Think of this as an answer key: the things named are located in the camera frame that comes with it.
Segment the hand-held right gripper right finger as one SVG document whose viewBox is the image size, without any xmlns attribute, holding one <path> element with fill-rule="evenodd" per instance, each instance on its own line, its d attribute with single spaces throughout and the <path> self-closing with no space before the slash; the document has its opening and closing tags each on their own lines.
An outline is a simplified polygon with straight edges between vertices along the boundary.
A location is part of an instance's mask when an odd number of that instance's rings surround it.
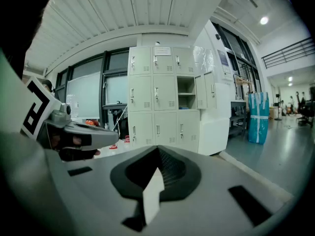
<svg viewBox="0 0 315 236">
<path fill-rule="evenodd" d="M 162 202 L 147 226 L 147 236 L 267 236 L 288 203 L 263 182 L 233 164 L 172 147 L 174 152 L 195 162 L 201 170 L 198 187 L 184 200 Z M 272 216 L 254 226 L 229 189 L 243 186 Z"/>
</svg>

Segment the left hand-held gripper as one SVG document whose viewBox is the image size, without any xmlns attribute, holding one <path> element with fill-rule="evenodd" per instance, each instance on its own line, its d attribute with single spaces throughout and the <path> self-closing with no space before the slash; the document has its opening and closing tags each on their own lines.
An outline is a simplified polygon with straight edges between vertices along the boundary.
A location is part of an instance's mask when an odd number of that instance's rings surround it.
<svg viewBox="0 0 315 236">
<path fill-rule="evenodd" d="M 65 148 L 99 149 L 114 145 L 119 140 L 119 134 L 115 131 L 71 121 L 70 106 L 48 92 L 36 77 L 30 77 L 26 87 L 34 99 L 21 130 L 43 147 L 52 146 L 49 135 L 51 128 L 56 128 L 59 133 L 64 128 L 64 133 L 69 137 Z"/>
</svg>

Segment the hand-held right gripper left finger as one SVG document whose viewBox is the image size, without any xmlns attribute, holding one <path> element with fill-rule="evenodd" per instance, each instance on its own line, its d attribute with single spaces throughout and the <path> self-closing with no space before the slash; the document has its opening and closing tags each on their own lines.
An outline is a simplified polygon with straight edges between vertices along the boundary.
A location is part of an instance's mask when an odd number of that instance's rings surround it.
<svg viewBox="0 0 315 236">
<path fill-rule="evenodd" d="M 135 200 L 123 198 L 110 180 L 119 163 L 154 147 L 83 161 L 62 162 L 53 150 L 46 150 L 48 167 L 61 200 L 70 213 L 75 236 L 158 236 L 155 224 L 141 232 L 122 224 L 132 217 Z"/>
</svg>

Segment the white metal locker cabinet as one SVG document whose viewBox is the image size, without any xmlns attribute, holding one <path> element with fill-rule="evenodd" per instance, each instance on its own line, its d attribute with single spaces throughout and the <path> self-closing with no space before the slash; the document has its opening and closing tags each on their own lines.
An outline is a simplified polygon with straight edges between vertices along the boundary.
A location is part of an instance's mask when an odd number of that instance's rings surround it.
<svg viewBox="0 0 315 236">
<path fill-rule="evenodd" d="M 130 141 L 136 148 L 165 145 L 196 152 L 200 110 L 196 106 L 193 46 L 170 47 L 171 56 L 155 56 L 154 47 L 132 47 L 129 51 Z M 196 109 L 179 110 L 180 106 Z"/>
</svg>

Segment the open grey cabinet door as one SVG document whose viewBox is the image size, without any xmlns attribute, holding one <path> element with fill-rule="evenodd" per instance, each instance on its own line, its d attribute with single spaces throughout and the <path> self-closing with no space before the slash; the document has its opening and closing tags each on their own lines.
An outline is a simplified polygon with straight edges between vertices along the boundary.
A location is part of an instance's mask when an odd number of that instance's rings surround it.
<svg viewBox="0 0 315 236">
<path fill-rule="evenodd" d="M 216 108 L 216 88 L 213 71 L 195 77 L 195 92 L 198 109 Z"/>
</svg>

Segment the person's left hand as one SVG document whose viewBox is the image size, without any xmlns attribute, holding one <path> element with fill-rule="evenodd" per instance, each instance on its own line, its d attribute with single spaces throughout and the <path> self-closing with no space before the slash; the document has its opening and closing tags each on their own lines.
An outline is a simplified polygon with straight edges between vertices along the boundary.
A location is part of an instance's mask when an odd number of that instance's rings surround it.
<svg viewBox="0 0 315 236">
<path fill-rule="evenodd" d="M 100 150 L 81 150 L 82 139 L 80 136 L 69 133 L 52 132 L 49 135 L 51 149 L 55 150 L 62 161 L 76 161 L 93 159 L 100 155 Z"/>
</svg>

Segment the black table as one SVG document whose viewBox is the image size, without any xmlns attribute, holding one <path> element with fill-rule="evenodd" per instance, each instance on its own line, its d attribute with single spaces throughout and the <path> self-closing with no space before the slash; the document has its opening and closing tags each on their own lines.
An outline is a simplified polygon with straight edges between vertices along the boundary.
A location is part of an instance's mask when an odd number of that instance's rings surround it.
<svg viewBox="0 0 315 236">
<path fill-rule="evenodd" d="M 104 127 L 110 130 L 119 130 L 121 121 L 127 119 L 127 104 L 105 105 L 102 107 Z"/>
</svg>

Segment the white board panel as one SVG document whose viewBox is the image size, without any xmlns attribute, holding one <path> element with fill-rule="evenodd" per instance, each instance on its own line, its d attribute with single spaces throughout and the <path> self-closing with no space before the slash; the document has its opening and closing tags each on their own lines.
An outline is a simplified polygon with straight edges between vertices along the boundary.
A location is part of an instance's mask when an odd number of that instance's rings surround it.
<svg viewBox="0 0 315 236">
<path fill-rule="evenodd" d="M 99 79 L 97 72 L 67 83 L 66 103 L 72 119 L 99 119 Z"/>
</svg>

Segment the blue wrapped package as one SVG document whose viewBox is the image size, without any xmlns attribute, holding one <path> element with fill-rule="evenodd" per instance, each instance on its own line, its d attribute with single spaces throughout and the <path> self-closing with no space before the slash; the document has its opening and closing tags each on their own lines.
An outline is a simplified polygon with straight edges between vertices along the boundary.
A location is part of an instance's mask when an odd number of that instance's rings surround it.
<svg viewBox="0 0 315 236">
<path fill-rule="evenodd" d="M 249 131 L 251 143 L 264 144 L 268 132 L 269 97 L 267 92 L 249 94 Z"/>
</svg>

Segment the black metal rack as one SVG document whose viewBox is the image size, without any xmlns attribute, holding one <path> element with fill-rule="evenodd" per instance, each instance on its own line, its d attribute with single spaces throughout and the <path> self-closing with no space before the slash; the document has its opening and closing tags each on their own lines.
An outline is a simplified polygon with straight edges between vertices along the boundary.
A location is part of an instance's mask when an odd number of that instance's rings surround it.
<svg viewBox="0 0 315 236">
<path fill-rule="evenodd" d="M 231 101 L 229 136 L 244 135 L 247 128 L 247 109 L 244 100 Z"/>
</svg>

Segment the white paper notice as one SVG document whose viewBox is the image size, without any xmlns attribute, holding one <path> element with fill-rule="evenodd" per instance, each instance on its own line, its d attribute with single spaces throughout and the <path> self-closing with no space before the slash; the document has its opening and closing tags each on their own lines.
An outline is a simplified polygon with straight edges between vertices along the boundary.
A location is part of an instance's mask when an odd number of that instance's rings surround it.
<svg viewBox="0 0 315 236">
<path fill-rule="evenodd" d="M 170 47 L 154 47 L 154 55 L 155 56 L 171 56 L 171 48 Z"/>
</svg>

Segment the black office chair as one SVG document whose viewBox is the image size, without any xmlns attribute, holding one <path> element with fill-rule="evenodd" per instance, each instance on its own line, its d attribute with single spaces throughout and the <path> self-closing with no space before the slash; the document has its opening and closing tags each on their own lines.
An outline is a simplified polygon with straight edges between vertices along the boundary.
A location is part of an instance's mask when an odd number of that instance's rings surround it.
<svg viewBox="0 0 315 236">
<path fill-rule="evenodd" d="M 311 128 L 314 125 L 315 118 L 315 86 L 310 87 L 310 101 L 306 101 L 304 105 L 301 105 L 300 114 L 298 118 L 298 124 L 309 124 Z"/>
</svg>

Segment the black balcony railing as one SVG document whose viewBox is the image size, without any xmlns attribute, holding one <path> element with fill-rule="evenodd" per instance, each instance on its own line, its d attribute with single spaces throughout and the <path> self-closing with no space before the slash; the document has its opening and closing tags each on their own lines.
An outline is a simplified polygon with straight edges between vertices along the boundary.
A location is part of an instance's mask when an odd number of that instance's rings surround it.
<svg viewBox="0 0 315 236">
<path fill-rule="evenodd" d="M 262 57 L 266 69 L 315 55 L 315 42 L 311 37 L 305 38 Z"/>
</svg>

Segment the blue white wall poster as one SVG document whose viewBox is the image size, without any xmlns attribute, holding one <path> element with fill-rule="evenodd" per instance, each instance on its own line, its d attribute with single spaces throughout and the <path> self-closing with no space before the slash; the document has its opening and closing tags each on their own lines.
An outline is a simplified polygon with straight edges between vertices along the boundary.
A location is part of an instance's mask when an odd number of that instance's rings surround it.
<svg viewBox="0 0 315 236">
<path fill-rule="evenodd" d="M 218 55 L 219 55 L 219 58 L 220 58 L 220 62 L 221 62 L 221 65 L 222 65 L 223 73 L 224 74 L 230 74 L 231 72 L 230 72 L 228 60 L 227 60 L 227 57 L 226 57 L 224 51 L 217 50 L 217 52 L 218 52 Z"/>
</svg>

